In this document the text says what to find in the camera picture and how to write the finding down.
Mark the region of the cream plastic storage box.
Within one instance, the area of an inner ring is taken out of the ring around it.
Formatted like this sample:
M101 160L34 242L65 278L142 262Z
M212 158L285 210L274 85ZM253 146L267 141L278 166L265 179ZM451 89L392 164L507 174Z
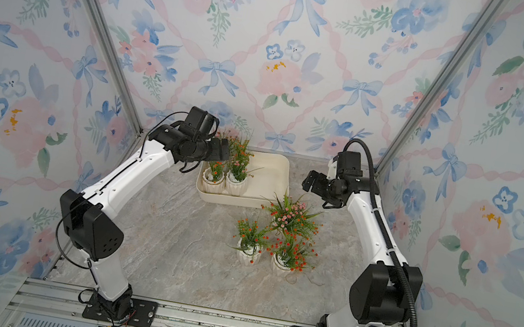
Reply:
M200 198L211 204L260 208L277 198L282 199L289 191L290 161L281 154L253 152L249 168L251 177L243 182L239 195L232 195L229 182L217 186L217 193L207 191L208 183L203 179L208 164L202 164L197 176L196 188Z

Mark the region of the red gypsophila pot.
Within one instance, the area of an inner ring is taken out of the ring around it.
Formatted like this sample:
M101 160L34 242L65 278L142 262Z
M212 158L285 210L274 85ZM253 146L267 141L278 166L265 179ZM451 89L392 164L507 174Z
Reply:
M284 235L270 245L272 272L279 277L313 270L319 252L313 242Z

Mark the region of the pink gypsophila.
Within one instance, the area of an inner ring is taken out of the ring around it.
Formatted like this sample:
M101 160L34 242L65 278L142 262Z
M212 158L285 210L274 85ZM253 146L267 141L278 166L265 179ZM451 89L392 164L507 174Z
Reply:
M229 144L229 149L233 152L238 152L243 144L243 135L238 129L234 127L224 128L220 130L217 135L220 139L226 139Z

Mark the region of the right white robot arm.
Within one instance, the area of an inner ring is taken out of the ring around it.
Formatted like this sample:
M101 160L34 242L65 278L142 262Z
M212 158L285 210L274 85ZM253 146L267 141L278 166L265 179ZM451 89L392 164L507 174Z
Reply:
M416 303L423 274L407 263L392 237L375 182L331 179L312 170L302 185L321 197L324 209L349 212L368 262L349 289L348 304L325 314L315 327L418 327Z

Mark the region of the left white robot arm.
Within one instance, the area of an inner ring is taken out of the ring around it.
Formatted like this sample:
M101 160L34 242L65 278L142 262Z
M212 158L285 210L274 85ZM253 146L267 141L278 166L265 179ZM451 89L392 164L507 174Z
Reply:
M124 233L116 221L124 206L176 163L225 162L229 150L226 139L184 128L181 122L163 124L111 174L81 192L68 190L62 195L60 225L83 257L73 265L92 275L92 301L102 315L122 323L133 313L132 288L118 256Z

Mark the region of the large pink gypsophila pot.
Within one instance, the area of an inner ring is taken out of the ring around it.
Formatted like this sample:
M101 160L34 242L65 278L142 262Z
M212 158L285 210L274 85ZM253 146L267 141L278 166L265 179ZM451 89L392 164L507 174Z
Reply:
M296 200L289 195L275 197L262 204L261 209L270 217L268 229L283 236L311 240L323 227L317 221L319 213L312 213L300 197Z

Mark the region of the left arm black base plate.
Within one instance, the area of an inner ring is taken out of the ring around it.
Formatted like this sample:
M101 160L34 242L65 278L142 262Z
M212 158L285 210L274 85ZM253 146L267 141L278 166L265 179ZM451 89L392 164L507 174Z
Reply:
M131 297L109 301L100 296L97 291L82 304L85 305L82 312L82 317L85 319L133 327L151 327L159 306L155 301Z

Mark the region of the left aluminium corner post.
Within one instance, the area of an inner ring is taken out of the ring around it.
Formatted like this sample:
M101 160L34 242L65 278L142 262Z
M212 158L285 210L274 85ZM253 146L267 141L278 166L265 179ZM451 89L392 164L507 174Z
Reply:
M133 98L131 97L127 80L120 68L116 48L111 39L110 30L103 14L101 4L99 3L99 0L85 0L85 5L92 22L92 31L96 34L98 45L107 62L110 76L122 101L123 109L130 120L131 128L135 133L141 135L144 131L143 126L140 122L140 117L138 116Z

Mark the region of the right aluminium corner post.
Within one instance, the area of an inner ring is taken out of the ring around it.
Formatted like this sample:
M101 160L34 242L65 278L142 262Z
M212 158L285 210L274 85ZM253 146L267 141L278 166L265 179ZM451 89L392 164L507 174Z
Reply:
M444 92L445 88L452 81L460 70L462 63L473 51L477 42L484 37L497 16L500 14L508 0L488 0L485 6L481 8L476 20L472 23L471 28L465 33L454 50L453 56L443 65L441 71L431 82L430 89L424 98L419 102L417 109L414 110L405 123L405 126L398 132L396 138L391 143L384 157L377 165L377 172L382 176L392 166L392 161L397 153L406 143L410 134L418 127L422 117L426 115L429 108Z

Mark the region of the orange gypsophila pot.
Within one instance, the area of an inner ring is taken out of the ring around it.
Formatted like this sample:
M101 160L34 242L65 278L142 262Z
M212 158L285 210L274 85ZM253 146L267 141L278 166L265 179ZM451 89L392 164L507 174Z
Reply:
M209 162L202 173L202 191L208 194L220 194L226 181L226 167L223 162Z
M233 247L240 264L254 266L266 251L269 235L266 228L261 228L257 221L249 219L238 220L236 223L237 245Z
M230 164L234 167L247 168L253 153L249 151L250 139L240 136L234 137L230 141Z

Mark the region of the aluminium corner post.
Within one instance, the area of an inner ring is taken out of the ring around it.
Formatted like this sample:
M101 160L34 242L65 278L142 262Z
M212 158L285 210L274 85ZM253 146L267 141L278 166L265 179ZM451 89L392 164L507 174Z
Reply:
M127 80L120 68L116 48L111 39L110 30L103 14L101 4L99 3L99 0L85 0L85 5L92 22L92 31L96 34L98 45L107 62L110 76L122 101L123 109L130 120L131 128L135 133L141 135L144 131L143 126L140 122L140 117L138 116L133 98L131 97Z
M476 20L472 23L471 28L465 33L454 50L453 56L443 65L441 71L431 82L430 89L424 98L419 102L417 109L414 110L405 123L405 126L398 132L396 138L391 143L384 157L377 165L377 172L382 176L392 166L392 161L397 153L406 143L410 134L418 127L422 117L426 115L429 108L444 92L445 88L452 81L460 70L462 63L473 51L477 42L484 37L497 16L500 14L508 0L488 0L485 6L481 8Z

